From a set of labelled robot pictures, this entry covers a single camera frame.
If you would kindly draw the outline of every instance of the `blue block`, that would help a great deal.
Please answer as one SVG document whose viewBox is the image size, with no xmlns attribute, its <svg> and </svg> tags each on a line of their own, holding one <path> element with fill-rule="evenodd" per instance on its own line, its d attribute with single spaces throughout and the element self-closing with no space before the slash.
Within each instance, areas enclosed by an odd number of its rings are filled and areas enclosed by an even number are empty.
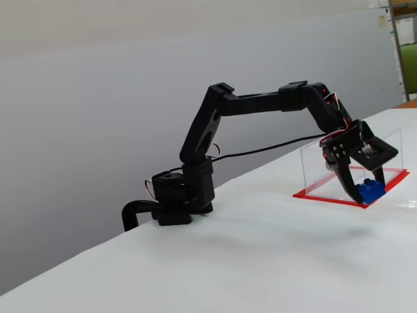
<svg viewBox="0 0 417 313">
<path fill-rule="evenodd" d="M 356 185 L 356 190 L 363 197 L 365 204 L 371 204 L 386 194 L 384 185 L 372 179 L 365 179 L 363 184 Z"/>
</svg>

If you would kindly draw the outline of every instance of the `gray wall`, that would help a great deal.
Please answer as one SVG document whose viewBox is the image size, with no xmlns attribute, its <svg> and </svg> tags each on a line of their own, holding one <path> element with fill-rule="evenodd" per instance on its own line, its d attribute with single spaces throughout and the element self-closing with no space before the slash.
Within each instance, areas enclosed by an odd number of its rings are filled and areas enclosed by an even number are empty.
<svg viewBox="0 0 417 313">
<path fill-rule="evenodd" d="M 0 293 L 122 232 L 122 207 L 149 198 L 143 180 L 180 165 L 210 84 L 246 94 L 324 82 L 355 118 L 400 104 L 392 43 L 378 15 L 2 59 Z M 262 113 L 223 119 L 216 142 L 237 153 L 318 133 L 308 112 Z M 216 186 L 298 146 L 219 162 Z"/>
</svg>

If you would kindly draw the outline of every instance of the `white tabletop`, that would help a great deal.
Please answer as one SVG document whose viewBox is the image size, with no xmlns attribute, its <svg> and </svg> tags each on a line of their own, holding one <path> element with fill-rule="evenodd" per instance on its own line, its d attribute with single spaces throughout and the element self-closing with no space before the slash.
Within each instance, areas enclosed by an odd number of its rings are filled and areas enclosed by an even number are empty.
<svg viewBox="0 0 417 313">
<path fill-rule="evenodd" d="M 417 110 L 368 121 L 403 129 L 411 172 L 370 208 L 292 198 L 294 151 L 217 188 L 211 214 L 124 233 L 0 297 L 0 312 L 417 312 Z"/>
</svg>

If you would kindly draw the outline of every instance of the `transparent box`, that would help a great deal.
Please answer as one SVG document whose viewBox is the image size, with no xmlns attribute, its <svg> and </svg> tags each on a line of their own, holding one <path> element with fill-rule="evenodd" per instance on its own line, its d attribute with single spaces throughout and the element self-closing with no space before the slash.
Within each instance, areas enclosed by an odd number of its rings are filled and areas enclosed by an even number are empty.
<svg viewBox="0 0 417 313">
<path fill-rule="evenodd" d="M 394 183 L 405 170 L 403 168 L 403 147 L 400 128 L 375 128 L 374 134 L 398 150 L 398 155 L 384 166 L 385 185 Z M 319 140 L 301 148 L 301 161 L 304 173 L 305 190 L 303 196 L 328 200 L 338 200 L 356 204 L 344 191 L 335 173 L 328 170 L 319 147 Z M 373 174 L 351 158 L 350 170 L 355 184 L 364 179 L 374 179 Z"/>
</svg>

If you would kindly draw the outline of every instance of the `black robotic arm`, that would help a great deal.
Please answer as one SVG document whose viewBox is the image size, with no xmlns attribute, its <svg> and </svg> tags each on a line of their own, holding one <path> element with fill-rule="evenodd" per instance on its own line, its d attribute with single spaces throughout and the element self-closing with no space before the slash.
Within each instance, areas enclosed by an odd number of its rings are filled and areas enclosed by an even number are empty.
<svg viewBox="0 0 417 313">
<path fill-rule="evenodd" d="M 206 153 L 225 116 L 307 108 L 317 126 L 328 134 L 321 140 L 323 155 L 346 193 L 357 203 L 366 201 L 354 185 L 349 170 L 350 157 L 372 171 L 376 181 L 384 185 L 382 165 L 398 151 L 375 137 L 366 122 L 352 121 L 343 104 L 336 97 L 330 97 L 324 84 L 296 82 L 273 93 L 244 96 L 236 96 L 233 91 L 225 83 L 208 88 L 180 152 L 182 174 L 165 171 L 152 178 L 158 203 L 141 205 L 140 201 L 133 201 L 126 205 L 122 213 L 126 231 L 137 226 L 137 213 L 150 211 L 153 219 L 165 226 L 189 224 L 191 214 L 212 211 L 213 167 Z"/>
</svg>

